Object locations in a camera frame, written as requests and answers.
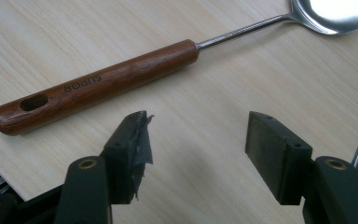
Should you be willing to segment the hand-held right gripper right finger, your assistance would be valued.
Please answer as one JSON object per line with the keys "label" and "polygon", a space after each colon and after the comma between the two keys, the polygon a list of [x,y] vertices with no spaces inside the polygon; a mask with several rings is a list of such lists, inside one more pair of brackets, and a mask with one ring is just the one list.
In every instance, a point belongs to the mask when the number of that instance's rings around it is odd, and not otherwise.
{"label": "hand-held right gripper right finger", "polygon": [[358,224],[358,169],[312,147],[272,116],[250,112],[245,153],[281,205],[302,205],[306,224]]}

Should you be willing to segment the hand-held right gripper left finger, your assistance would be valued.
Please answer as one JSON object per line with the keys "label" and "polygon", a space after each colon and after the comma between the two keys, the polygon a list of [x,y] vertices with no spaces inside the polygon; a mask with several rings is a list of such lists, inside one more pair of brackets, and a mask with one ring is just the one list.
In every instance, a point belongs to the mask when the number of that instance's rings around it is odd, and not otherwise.
{"label": "hand-held right gripper left finger", "polygon": [[145,166],[153,162],[146,111],[129,114],[98,156],[68,168],[54,224],[113,224],[112,206],[138,196]]}

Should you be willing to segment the wooden handled steel spatula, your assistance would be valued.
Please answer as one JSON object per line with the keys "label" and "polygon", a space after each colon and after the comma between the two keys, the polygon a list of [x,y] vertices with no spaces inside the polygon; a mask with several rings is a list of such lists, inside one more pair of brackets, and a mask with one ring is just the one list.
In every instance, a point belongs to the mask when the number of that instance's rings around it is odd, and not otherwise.
{"label": "wooden handled steel spatula", "polygon": [[0,105],[0,132],[31,132],[194,63],[201,51],[280,22],[321,35],[358,30],[358,0],[289,0],[290,12],[196,43],[190,39]]}

